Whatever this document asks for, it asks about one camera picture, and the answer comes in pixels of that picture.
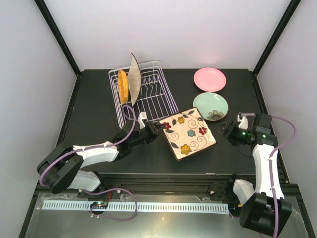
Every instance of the floral square plate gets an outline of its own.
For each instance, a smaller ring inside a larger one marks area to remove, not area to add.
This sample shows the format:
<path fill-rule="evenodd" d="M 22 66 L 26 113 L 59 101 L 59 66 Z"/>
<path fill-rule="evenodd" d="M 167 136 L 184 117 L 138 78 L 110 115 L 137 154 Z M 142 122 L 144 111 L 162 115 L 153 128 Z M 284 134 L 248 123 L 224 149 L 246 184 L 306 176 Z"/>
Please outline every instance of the floral square plate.
<path fill-rule="evenodd" d="M 197 108 L 172 115 L 160 123 L 165 125 L 164 134 L 177 160 L 216 144 Z"/>

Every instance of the flower design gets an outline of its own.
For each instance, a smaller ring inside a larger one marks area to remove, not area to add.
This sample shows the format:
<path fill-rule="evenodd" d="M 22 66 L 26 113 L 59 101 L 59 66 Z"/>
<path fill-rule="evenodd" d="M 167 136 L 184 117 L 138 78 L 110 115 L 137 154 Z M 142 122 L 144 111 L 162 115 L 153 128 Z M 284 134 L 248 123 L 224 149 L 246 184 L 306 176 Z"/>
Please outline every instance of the flower design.
<path fill-rule="evenodd" d="M 183 145 L 180 147 L 182 154 L 188 155 L 188 153 L 192 152 L 190 146 L 188 146 L 187 144 Z"/>
<path fill-rule="evenodd" d="M 188 134 L 188 136 L 190 136 L 190 137 L 193 137 L 193 136 L 196 135 L 196 133 L 195 133 L 193 130 L 189 130 L 189 131 L 187 132 L 187 134 Z"/>
<path fill-rule="evenodd" d="M 205 127 L 200 127 L 199 128 L 199 133 L 201 134 L 201 135 L 205 135 L 206 133 L 207 133 L 207 128 L 205 128 Z"/>
<path fill-rule="evenodd" d="M 179 117 L 177 120 L 180 124 L 185 123 L 184 117 Z"/>
<path fill-rule="evenodd" d="M 225 114 L 223 112 L 218 112 L 217 110 L 213 110 L 212 113 L 208 113 L 208 119 L 209 120 L 220 120 L 221 118 L 223 118 L 225 116 Z"/>
<path fill-rule="evenodd" d="M 172 127 L 171 125 L 169 125 L 169 122 L 163 122 L 163 124 L 165 125 L 166 130 L 168 130 Z"/>

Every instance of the dish rack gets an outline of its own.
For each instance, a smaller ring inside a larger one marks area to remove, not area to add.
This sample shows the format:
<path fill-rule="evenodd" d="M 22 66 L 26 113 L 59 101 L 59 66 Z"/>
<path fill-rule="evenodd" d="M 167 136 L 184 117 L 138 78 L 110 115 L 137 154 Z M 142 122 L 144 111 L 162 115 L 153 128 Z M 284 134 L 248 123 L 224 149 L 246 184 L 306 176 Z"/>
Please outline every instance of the dish rack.
<path fill-rule="evenodd" d="M 177 105 L 168 88 L 160 63 L 156 61 L 140 63 L 141 71 L 141 89 L 138 100 L 133 106 L 136 117 L 140 112 L 146 112 L 148 121 L 159 121 L 162 118 L 178 113 Z M 118 92 L 118 71 L 122 69 L 128 74 L 130 67 L 118 68 L 109 71 L 109 80 L 117 113 L 118 124 L 120 128 L 126 124 L 126 118 L 123 115 L 122 104 Z M 129 110 L 125 114 L 132 118 Z"/>

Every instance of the pink plate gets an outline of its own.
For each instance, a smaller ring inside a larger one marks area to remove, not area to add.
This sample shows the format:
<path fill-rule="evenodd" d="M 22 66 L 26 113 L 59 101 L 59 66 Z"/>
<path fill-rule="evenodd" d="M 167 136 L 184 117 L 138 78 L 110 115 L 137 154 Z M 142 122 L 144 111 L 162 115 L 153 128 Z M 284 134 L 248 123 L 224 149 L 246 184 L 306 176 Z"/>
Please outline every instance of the pink plate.
<path fill-rule="evenodd" d="M 217 92 L 226 85 L 226 77 L 216 68 L 201 68 L 194 75 L 197 87 L 206 92 Z"/>

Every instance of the white wall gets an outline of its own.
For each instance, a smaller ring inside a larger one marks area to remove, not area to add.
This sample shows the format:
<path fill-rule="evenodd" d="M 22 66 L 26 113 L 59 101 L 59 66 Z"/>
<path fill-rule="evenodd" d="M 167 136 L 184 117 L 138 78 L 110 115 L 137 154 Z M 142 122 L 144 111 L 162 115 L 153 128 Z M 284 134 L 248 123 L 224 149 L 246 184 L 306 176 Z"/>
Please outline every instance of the white wall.
<path fill-rule="evenodd" d="M 268 111 L 290 119 L 295 141 L 282 149 L 290 179 L 298 183 L 317 233 L 317 2 L 302 1 L 259 74 Z M 292 128 L 274 121 L 279 141 Z"/>
<path fill-rule="evenodd" d="M 0 1 L 0 231 L 18 237 L 75 75 L 33 0 Z"/>
<path fill-rule="evenodd" d="M 289 0 L 46 0 L 81 69 L 253 69 Z"/>

